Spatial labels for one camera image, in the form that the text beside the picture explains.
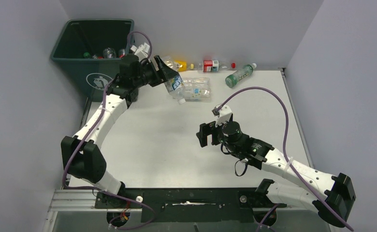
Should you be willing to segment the green tinted bottle white cap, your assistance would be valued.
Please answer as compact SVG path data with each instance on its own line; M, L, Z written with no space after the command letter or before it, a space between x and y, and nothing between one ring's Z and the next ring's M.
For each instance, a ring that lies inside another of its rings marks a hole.
M233 74L230 74L225 78L226 85L230 88L233 88L243 79L251 76L256 67L256 63L244 65L241 69L235 71Z

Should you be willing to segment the white blue label tea bottle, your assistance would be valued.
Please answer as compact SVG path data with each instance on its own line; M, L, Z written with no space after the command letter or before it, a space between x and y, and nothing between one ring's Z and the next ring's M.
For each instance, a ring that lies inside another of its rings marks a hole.
M184 97L192 102L210 102L211 91L206 88L186 88Z

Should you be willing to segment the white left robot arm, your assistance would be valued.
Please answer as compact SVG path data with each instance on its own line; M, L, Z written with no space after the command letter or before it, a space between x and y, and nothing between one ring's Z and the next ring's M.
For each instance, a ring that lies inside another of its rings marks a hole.
M84 189L120 195L125 184L107 171L106 160L101 153L105 137L119 117L130 107L132 96L139 88L164 84L168 92L181 89L179 73L169 67L159 56L139 59L129 54L120 60L119 72L103 90L100 107L89 121L73 136L61 141L63 162L62 184L67 175L83 179L90 185Z

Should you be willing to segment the dark green label bottle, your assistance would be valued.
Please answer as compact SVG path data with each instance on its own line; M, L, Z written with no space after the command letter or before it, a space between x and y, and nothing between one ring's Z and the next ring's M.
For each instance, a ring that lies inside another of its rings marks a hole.
M98 56L98 55L92 55L89 52L84 52L83 53L83 58L87 58L87 59L91 59L91 58L93 58L93 59L102 59L103 57Z

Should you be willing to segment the blue label crushed bottle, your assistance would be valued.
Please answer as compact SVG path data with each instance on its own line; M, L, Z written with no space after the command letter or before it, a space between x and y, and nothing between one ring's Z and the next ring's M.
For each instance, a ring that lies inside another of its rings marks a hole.
M116 58L117 55L116 55L116 52L113 48L105 48L102 52L102 55L104 58Z

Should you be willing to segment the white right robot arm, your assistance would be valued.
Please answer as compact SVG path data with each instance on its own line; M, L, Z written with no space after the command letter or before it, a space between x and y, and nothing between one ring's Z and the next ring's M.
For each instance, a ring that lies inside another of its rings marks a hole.
M241 131L239 123L202 123L196 133L200 146L219 145L225 155L242 162L245 167L275 174L293 183L287 186L266 179L258 186L256 202L262 206L283 203L311 210L328 224L353 230L347 220L356 201L351 178L344 174L328 174L306 166L271 144Z

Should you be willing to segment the blue green label water bottle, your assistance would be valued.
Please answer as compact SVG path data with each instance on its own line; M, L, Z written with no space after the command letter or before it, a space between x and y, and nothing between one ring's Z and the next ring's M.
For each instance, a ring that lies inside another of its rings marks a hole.
M170 56L165 56L165 57L162 57L161 59L168 67L178 72L178 68L180 67L180 65L176 61L174 61ZM185 87L184 87L184 83L180 74L174 74L172 79L164 84L169 94L174 99L176 99L179 104L184 104L186 102L186 99L184 96Z

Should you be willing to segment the clear unlabelled bottle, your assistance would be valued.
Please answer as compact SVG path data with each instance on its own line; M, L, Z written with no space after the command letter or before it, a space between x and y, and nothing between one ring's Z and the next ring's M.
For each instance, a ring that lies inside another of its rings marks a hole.
M186 88L209 88L210 79L206 77L183 78L183 84Z

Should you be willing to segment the red label bottle front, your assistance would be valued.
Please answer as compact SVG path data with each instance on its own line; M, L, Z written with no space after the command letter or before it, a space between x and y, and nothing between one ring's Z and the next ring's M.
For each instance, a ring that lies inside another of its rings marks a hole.
M118 50L118 53L117 53L118 58L123 58L126 54L127 54L127 51L126 51L126 49L124 49L124 48L119 49L119 50Z

